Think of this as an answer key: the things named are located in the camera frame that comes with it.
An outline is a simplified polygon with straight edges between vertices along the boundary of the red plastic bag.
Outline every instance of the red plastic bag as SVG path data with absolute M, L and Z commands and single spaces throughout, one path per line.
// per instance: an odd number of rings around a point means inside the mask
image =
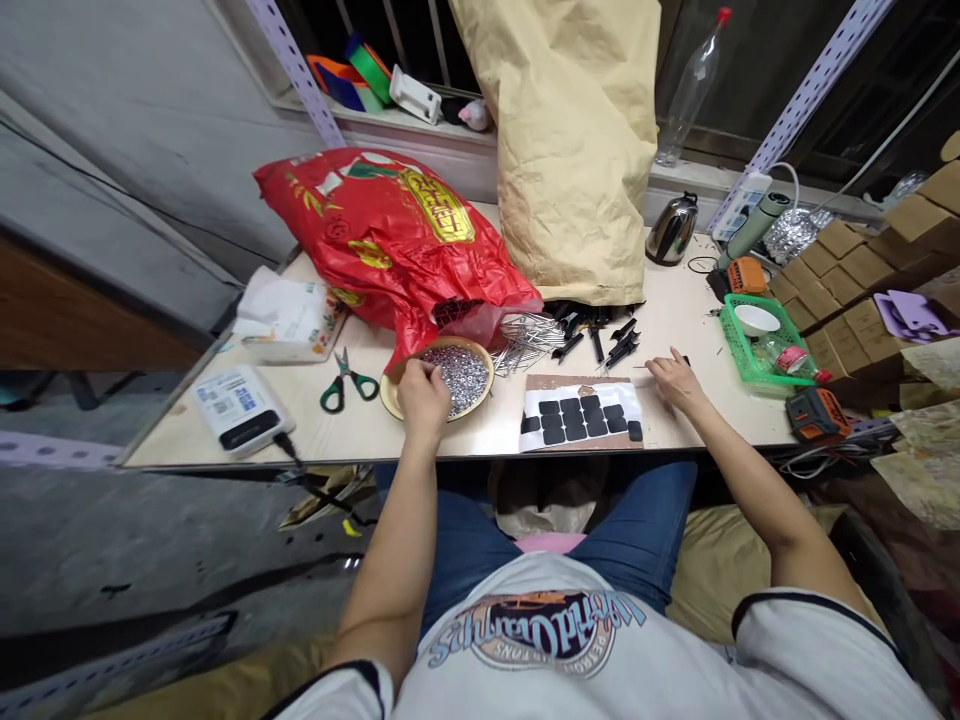
M 337 296 L 396 331 L 389 367 L 441 333 L 489 346 L 505 314 L 543 308 L 493 226 L 422 163 L 343 148 L 253 176 Z

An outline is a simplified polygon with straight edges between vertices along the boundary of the windowsill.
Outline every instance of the windowsill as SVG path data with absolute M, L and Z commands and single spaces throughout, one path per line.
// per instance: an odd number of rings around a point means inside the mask
M 324 99 L 344 130 L 367 125 L 422 134 L 434 138 L 442 137 L 485 147 L 495 148 L 497 145 L 496 129 L 478 133 L 463 125 L 452 125 L 443 118 L 440 118 L 436 125 L 430 125 L 396 107 L 387 108 L 379 113 L 364 113 L 350 110 L 329 96 L 325 96 Z M 292 87 L 280 98 L 277 98 L 274 103 L 288 110 L 304 112 L 300 98 L 297 97 Z M 677 193 L 689 190 L 704 198 L 722 200 L 736 184 L 740 175 L 739 170 L 728 170 L 717 165 L 687 160 L 681 160 L 676 167 L 672 168 L 664 168 L 654 163 L 650 169 L 650 187 Z M 794 195 L 792 182 L 774 180 L 770 190 L 783 193 L 790 198 Z M 800 200 L 804 206 L 816 207 L 829 200 L 832 195 L 833 193 L 827 190 L 807 185 L 800 186 Z M 852 195 L 834 198 L 827 205 L 827 209 L 842 215 L 846 219 L 859 222 L 876 222 L 881 217 L 876 208 Z

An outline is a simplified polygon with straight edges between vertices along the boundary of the tissue box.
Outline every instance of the tissue box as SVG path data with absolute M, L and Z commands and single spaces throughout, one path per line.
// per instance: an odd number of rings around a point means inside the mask
M 258 363 L 322 363 L 346 317 L 346 307 L 324 283 L 293 282 L 260 268 L 237 307 L 234 333 Z

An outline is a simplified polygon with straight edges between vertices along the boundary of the stack of cardboard boxes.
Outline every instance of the stack of cardboard boxes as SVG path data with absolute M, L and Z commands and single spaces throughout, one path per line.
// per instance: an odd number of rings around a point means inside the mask
M 947 164 L 917 194 L 884 215 L 886 230 L 834 220 L 769 284 L 843 402 L 896 402 L 900 350 L 913 345 L 887 332 L 873 294 L 913 290 L 960 266 L 960 149 L 951 147 L 960 140 L 944 146 Z

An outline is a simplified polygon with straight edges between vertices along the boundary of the bowl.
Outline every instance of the bowl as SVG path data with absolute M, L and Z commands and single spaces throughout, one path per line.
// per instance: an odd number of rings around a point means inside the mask
M 483 392 L 480 393 L 480 397 L 478 397 L 470 407 L 447 418 L 447 422 L 452 422 L 476 410 L 480 403 L 484 401 L 484 398 L 490 394 L 490 388 L 493 387 L 493 360 L 490 357 L 490 353 L 479 343 L 455 335 L 446 335 L 437 338 L 436 342 L 428 345 L 415 355 L 411 355 L 407 360 L 418 358 L 432 348 L 445 347 L 447 345 L 457 345 L 466 348 L 475 355 L 479 355 L 483 359 L 483 364 L 487 366 L 487 385 L 483 388 Z M 400 402 L 397 399 L 397 386 L 400 384 L 400 378 L 403 377 L 403 371 L 407 369 L 407 360 L 397 363 L 395 367 L 385 372 L 383 377 L 380 378 L 380 400 L 383 402 L 383 406 L 387 409 L 387 412 L 397 418 L 397 420 L 403 420 L 403 411 L 400 410 Z
M 763 337 L 780 329 L 780 321 L 766 310 L 753 305 L 738 305 L 734 313 L 740 321 L 743 334 L 748 337 Z

